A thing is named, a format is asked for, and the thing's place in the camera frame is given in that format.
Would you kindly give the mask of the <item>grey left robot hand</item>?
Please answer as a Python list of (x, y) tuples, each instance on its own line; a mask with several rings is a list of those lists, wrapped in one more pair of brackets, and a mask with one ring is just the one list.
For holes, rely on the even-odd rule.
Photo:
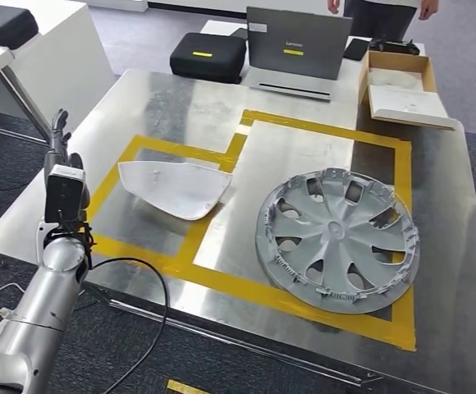
[(79, 153), (67, 152), (70, 132), (64, 132), (68, 112), (59, 110), (52, 120), (50, 149), (44, 161), (46, 191), (45, 220), (56, 222), (83, 220), (89, 205), (85, 169)]

